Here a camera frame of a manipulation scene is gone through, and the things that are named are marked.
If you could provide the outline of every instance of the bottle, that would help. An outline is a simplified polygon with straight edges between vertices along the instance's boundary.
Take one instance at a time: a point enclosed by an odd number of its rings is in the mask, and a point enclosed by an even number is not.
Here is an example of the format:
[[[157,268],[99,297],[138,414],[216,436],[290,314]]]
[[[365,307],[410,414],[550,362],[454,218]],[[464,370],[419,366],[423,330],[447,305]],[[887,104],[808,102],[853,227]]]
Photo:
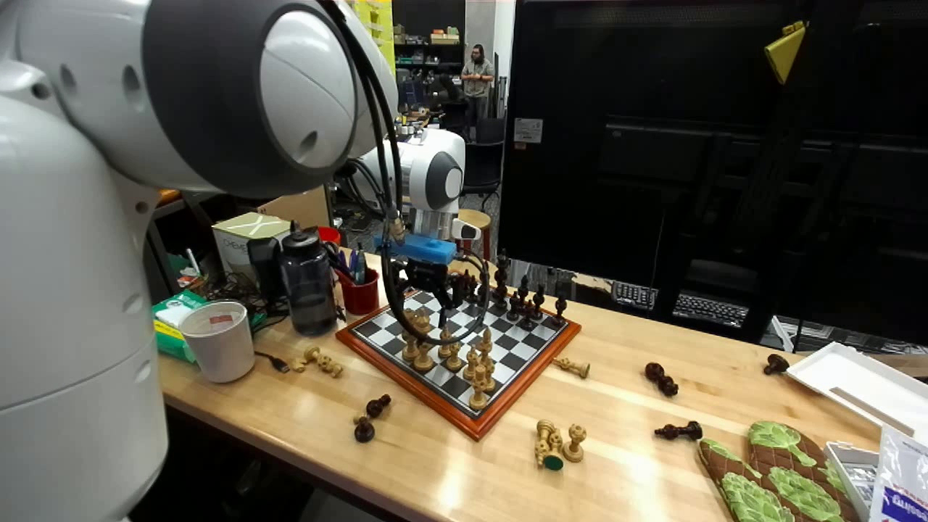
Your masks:
[[[290,323],[300,333],[319,337],[338,324],[335,272],[329,250],[313,230],[281,241],[281,278]]]

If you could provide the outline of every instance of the wooden table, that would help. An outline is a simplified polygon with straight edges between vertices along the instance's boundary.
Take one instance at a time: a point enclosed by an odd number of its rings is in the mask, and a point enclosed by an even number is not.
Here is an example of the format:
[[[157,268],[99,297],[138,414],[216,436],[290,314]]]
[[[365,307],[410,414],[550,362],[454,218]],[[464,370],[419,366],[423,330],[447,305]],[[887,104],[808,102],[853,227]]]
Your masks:
[[[213,424],[310,476],[406,518],[725,518],[692,440],[663,440],[655,427],[699,420],[710,439],[741,447],[754,420],[786,420],[815,440],[877,449],[880,428],[786,376],[766,376],[766,349],[571,305],[580,337],[565,357],[592,362],[577,381],[554,366],[484,440],[471,440],[410,392],[355,357],[335,333],[307,340],[281,323],[260,333],[261,352],[319,346],[345,362],[342,381],[319,368],[280,375],[267,359],[232,385],[210,385],[191,366],[162,359],[168,405]],[[655,359],[681,385],[668,401],[644,381]],[[373,443],[355,440],[355,418],[391,394]],[[538,471],[535,427],[586,427],[586,462]]]

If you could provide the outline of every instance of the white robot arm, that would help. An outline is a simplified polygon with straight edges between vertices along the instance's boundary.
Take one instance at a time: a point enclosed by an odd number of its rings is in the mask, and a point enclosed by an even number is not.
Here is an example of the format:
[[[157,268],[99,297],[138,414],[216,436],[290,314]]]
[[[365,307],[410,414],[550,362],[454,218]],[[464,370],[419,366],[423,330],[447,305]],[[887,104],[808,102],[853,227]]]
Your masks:
[[[123,518],[162,468],[154,189],[322,185],[396,98],[338,0],[0,0],[0,518]]]

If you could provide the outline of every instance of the wooden chessboard border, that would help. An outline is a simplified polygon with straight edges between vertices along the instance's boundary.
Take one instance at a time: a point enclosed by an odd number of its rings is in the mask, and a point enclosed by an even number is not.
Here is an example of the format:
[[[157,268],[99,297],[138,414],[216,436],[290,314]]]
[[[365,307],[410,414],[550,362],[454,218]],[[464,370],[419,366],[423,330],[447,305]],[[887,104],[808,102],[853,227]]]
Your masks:
[[[362,359],[370,359],[374,368],[380,368],[386,376],[391,376],[396,382],[400,382],[410,394],[415,394],[419,401],[423,401],[431,408],[435,408],[442,418],[447,418],[449,424],[457,424],[461,431],[468,431],[474,440],[483,440],[496,424],[500,418],[525,394],[525,389],[550,368],[550,362],[580,333],[580,324],[571,318],[564,318],[565,324],[561,327],[561,333],[545,346],[545,352],[541,352],[510,382],[505,392],[500,392],[500,397],[493,397],[493,402],[478,413],[477,418],[464,414],[460,405],[454,405],[442,392],[435,392],[431,382],[419,381],[412,370],[400,368],[399,362],[391,362],[386,353],[380,353],[377,349],[373,349],[365,340],[361,340],[355,333],[355,327],[361,323],[370,323],[374,317],[380,317],[386,307],[345,324],[342,330],[338,330],[338,340],[342,346],[348,346],[355,353],[361,353]]]

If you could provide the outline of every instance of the cup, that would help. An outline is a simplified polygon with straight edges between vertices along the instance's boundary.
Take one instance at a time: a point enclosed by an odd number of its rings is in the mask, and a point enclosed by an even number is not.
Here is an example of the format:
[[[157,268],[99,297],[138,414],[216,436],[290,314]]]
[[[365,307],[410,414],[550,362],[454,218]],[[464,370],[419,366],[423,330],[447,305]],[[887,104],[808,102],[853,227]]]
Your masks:
[[[377,310],[377,281],[380,281],[380,272],[377,270],[370,270],[370,278],[365,281],[355,281],[348,276],[341,272],[341,283],[342,283],[342,297],[345,297],[345,310],[348,314],[373,314]]]
[[[210,302],[181,323],[181,333],[210,382],[232,382],[252,370],[249,310],[242,302]]]

